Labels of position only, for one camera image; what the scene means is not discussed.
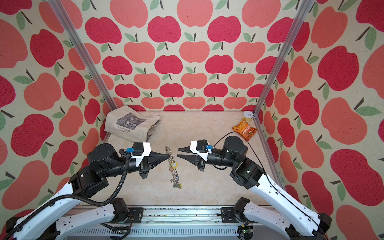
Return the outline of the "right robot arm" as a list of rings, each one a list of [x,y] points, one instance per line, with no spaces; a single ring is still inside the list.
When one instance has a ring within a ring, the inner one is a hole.
[[[274,182],[264,168],[249,159],[248,147],[237,136],[225,139],[221,149],[207,140],[191,141],[188,147],[178,149],[182,158],[200,171],[206,165],[231,167],[230,177],[239,186],[250,190],[267,201],[275,211],[240,198],[234,206],[234,214],[240,223],[262,224],[289,240],[326,240],[326,232],[332,219],[325,213],[316,213],[302,205]]]

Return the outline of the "yellow tag key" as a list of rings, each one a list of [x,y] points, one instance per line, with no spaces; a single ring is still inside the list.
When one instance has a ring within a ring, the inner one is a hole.
[[[176,169],[177,166],[178,166],[177,162],[172,162],[172,163],[171,163],[171,168],[172,168],[172,169]]]

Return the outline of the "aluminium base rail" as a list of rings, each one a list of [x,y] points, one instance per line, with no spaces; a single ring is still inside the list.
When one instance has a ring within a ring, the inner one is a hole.
[[[258,223],[239,223],[233,206],[129,206],[123,223],[94,224],[67,240],[283,240]]]

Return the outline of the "small yellow white can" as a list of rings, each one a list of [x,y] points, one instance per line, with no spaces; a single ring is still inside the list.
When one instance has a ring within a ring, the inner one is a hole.
[[[243,112],[243,120],[247,123],[250,123],[254,118],[254,113],[251,111],[244,111]]]

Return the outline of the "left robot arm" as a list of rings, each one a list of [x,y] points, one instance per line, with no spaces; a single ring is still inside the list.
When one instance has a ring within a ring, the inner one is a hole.
[[[134,143],[132,148],[119,151],[111,144],[100,144],[87,158],[89,165],[43,205],[24,217],[10,218],[4,238],[59,240],[94,224],[126,234],[130,227],[112,224],[133,218],[124,199],[118,197],[128,174],[137,172],[145,179],[170,155],[153,152],[150,143]]]

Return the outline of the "printed canvas tote bag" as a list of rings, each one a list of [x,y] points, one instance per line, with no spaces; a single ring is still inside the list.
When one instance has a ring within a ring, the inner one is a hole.
[[[123,106],[107,114],[105,131],[132,143],[148,142],[155,133],[161,116],[145,116],[128,106]]]

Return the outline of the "left aluminium corner post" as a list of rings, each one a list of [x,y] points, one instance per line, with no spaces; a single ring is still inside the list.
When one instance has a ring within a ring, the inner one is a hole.
[[[74,47],[76,48],[81,60],[85,64],[85,67],[87,68],[89,74],[93,78],[96,86],[100,90],[103,98],[105,99],[106,103],[108,104],[109,108],[111,110],[117,109],[117,105],[111,96],[102,76],[100,75],[99,71],[96,68],[96,65],[94,64],[94,61],[92,60],[91,55],[89,54],[86,46],[82,42],[81,38],[79,37],[77,30],[75,26],[73,25],[70,16],[66,12],[64,5],[61,1],[48,1],[50,6],[52,7],[56,17],[60,21],[61,25],[63,26],[64,30],[66,31],[67,35],[69,36],[69,39],[72,41]]]

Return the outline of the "orange snack bag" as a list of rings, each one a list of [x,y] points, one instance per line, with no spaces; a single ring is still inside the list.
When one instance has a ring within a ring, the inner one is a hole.
[[[236,126],[233,126],[232,129],[239,133],[246,141],[249,141],[258,131],[256,128],[251,127],[245,120],[240,121]]]

